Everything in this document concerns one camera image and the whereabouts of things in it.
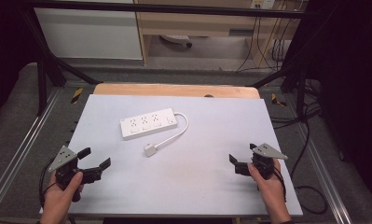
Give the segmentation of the white power strip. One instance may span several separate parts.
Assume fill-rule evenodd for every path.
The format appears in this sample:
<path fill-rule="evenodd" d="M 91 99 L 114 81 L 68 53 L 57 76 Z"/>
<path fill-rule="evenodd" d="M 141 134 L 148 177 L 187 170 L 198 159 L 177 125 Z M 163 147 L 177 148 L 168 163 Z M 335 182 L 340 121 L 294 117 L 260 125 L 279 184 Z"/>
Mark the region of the white power strip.
<path fill-rule="evenodd" d="M 120 121 L 124 140 L 170 130 L 177 126 L 177 119 L 171 108 L 138 115 Z"/>

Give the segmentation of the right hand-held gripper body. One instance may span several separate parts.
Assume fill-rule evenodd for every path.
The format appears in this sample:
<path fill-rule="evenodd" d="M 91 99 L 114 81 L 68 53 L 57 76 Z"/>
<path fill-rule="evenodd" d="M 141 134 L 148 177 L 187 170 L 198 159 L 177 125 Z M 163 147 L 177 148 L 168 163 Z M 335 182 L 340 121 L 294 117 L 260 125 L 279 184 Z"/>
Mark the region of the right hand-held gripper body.
<path fill-rule="evenodd" d="M 256 146 L 256 148 L 252 151 L 252 165 L 266 180 L 270 179 L 270 177 L 274 174 L 275 166 L 273 159 L 288 159 L 286 155 L 282 154 L 279 150 L 267 143 Z M 238 161 L 238 164 L 235 167 L 235 174 L 251 176 L 248 170 L 248 163 Z"/>

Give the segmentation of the white plug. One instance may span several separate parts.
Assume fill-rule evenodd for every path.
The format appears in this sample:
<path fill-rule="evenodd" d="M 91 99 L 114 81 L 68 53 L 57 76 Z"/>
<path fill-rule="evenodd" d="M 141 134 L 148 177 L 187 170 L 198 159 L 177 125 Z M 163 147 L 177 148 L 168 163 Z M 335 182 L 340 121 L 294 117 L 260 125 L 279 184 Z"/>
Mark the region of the white plug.
<path fill-rule="evenodd" d="M 151 156 L 153 156 L 157 152 L 157 148 L 154 145 L 152 145 L 152 144 L 147 144 L 144 147 L 144 151 L 145 151 L 145 155 L 147 157 L 151 157 Z"/>

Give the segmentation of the aluminium rail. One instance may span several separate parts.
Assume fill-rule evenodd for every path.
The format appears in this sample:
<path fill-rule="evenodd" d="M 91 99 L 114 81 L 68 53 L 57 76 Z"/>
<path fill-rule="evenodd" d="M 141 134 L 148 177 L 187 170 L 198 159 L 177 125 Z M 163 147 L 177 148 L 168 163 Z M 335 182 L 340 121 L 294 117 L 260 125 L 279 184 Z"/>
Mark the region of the aluminium rail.
<path fill-rule="evenodd" d="M 59 95 L 62 93 L 62 88 L 55 88 L 47 100 L 46 108 L 40 115 L 34 118 L 33 124 L 23 136 L 22 141 L 17 146 L 17 150 L 7 163 L 6 170 L 0 176 L 0 203 L 3 201 L 10 188 L 15 176 L 20 170 L 25 158 L 27 157 L 35 139 L 39 135 L 42 127 L 50 115 L 52 108 L 55 106 Z"/>
<path fill-rule="evenodd" d="M 318 149 L 311 138 L 310 131 L 306 123 L 298 123 L 297 128 L 305 142 L 306 151 L 309 154 L 311 165 L 317 175 L 319 183 L 323 189 L 324 196 L 330 206 L 330 209 L 337 221 L 337 224 L 351 224 L 351 217 L 342 201 L 338 189 L 335 186 L 331 175 L 326 168 Z"/>

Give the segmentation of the white cabinet panel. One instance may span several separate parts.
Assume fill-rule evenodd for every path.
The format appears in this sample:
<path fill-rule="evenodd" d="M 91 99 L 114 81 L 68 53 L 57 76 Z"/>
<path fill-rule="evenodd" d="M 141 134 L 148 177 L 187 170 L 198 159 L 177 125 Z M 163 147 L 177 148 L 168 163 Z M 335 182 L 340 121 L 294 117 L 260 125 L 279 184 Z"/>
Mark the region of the white cabinet panel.
<path fill-rule="evenodd" d="M 143 58 L 134 12 L 36 8 L 49 49 L 60 58 Z"/>

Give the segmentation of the person's right hand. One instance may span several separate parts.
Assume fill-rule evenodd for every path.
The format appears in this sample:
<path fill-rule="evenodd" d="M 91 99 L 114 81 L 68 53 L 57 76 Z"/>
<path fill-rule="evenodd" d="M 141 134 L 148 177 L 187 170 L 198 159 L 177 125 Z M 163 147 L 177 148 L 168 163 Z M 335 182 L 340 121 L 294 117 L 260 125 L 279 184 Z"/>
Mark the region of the person's right hand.
<path fill-rule="evenodd" d="M 276 176 L 268 180 L 264 179 L 252 164 L 248 165 L 248 170 L 259 188 L 269 217 L 290 216 L 285 204 L 281 181 Z"/>

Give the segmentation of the white wall outlet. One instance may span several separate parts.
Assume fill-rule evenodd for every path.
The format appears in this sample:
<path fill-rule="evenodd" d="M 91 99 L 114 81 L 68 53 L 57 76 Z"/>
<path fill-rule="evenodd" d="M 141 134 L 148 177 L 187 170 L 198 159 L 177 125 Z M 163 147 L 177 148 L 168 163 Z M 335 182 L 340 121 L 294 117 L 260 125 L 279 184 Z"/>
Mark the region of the white wall outlet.
<path fill-rule="evenodd" d="M 251 8 L 256 9 L 272 9 L 275 0 L 252 0 Z"/>

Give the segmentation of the black metal frame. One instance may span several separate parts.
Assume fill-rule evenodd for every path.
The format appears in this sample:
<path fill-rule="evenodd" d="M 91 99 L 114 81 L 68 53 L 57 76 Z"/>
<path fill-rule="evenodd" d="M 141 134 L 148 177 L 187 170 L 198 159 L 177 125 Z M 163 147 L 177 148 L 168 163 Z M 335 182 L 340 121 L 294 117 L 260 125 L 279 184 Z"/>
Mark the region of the black metal frame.
<path fill-rule="evenodd" d="M 127 3 L 105 3 L 85 1 L 56 1 L 56 0 L 21 0 L 19 10 L 23 21 L 33 34 L 34 42 L 40 53 L 38 61 L 38 83 L 39 83 L 39 113 L 42 113 L 46 106 L 46 85 L 44 66 L 48 77 L 55 86 L 63 86 L 66 83 L 60 68 L 81 78 L 89 84 L 100 84 L 100 80 L 88 77 L 75 69 L 70 64 L 55 56 L 46 42 L 43 32 L 39 29 L 39 23 L 31 18 L 31 12 L 35 8 L 75 9 L 75 10 L 98 10 L 98 11 L 121 11 L 121 12 L 147 12 L 147 13 L 170 13 L 170 14 L 196 14 L 215 16 L 238 16 L 238 17 L 259 17 L 259 18 L 282 18 L 282 19 L 319 19 L 321 14 L 306 11 L 284 11 L 273 9 L 241 9 L 235 7 L 197 7 L 197 6 L 175 6 L 157 4 L 127 4 Z"/>

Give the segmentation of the white extension socket with black plug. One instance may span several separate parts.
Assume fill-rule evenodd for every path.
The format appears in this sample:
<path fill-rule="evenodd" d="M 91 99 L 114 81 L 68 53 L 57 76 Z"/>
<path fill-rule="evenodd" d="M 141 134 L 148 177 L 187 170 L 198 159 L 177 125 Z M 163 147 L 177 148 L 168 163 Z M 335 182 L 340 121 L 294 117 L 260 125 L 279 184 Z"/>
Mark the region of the white extension socket with black plug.
<path fill-rule="evenodd" d="M 185 45 L 187 48 L 192 47 L 192 43 L 187 35 L 162 35 L 161 38 L 172 43 Z"/>

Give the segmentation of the person's left hand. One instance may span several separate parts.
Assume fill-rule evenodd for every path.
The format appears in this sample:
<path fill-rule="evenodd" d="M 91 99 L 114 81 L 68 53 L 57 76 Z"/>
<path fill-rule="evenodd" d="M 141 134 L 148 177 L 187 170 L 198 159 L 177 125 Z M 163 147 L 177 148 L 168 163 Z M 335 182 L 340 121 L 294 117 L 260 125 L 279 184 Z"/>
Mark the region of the person's left hand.
<path fill-rule="evenodd" d="M 81 191 L 83 174 L 78 172 L 65 189 L 56 184 L 56 173 L 50 177 L 50 188 L 45 195 L 43 213 L 39 220 L 40 224 L 64 224 L 67 219 L 68 210 L 76 191 Z"/>

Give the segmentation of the light wooden desk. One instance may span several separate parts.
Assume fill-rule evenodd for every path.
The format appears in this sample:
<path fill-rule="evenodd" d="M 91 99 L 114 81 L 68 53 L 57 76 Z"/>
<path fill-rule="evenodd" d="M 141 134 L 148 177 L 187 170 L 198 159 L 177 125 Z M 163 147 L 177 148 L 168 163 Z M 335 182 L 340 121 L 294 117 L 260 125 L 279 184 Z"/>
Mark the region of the light wooden desk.
<path fill-rule="evenodd" d="M 133 0 L 136 4 L 251 8 L 252 0 Z M 294 11 L 296 0 L 275 0 L 272 9 Z M 139 32 L 148 35 L 244 37 L 258 67 L 267 64 L 274 40 L 293 38 L 298 19 L 138 12 Z"/>

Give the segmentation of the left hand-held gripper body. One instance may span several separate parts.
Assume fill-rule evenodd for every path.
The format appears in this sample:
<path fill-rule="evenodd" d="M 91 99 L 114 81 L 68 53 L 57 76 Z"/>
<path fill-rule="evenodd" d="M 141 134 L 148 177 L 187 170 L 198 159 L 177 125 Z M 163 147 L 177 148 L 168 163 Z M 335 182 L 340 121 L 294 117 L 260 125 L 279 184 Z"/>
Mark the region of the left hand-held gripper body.
<path fill-rule="evenodd" d="M 48 169 L 56 173 L 56 184 L 61 189 L 65 189 L 78 172 L 83 174 L 82 185 L 94 183 L 102 177 L 103 171 L 99 166 L 88 169 L 79 168 L 77 153 L 63 146 Z"/>

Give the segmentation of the light wooden board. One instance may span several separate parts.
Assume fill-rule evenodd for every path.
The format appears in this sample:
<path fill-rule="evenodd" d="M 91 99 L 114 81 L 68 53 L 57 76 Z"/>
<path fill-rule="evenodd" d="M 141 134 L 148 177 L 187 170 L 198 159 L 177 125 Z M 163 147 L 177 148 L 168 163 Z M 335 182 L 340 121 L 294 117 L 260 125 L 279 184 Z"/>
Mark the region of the light wooden board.
<path fill-rule="evenodd" d="M 233 87 L 226 85 L 175 85 L 175 84 L 136 84 L 101 83 L 95 87 L 94 94 L 101 95 L 143 95 L 143 96 L 186 96 L 213 98 L 259 99 L 256 88 Z"/>

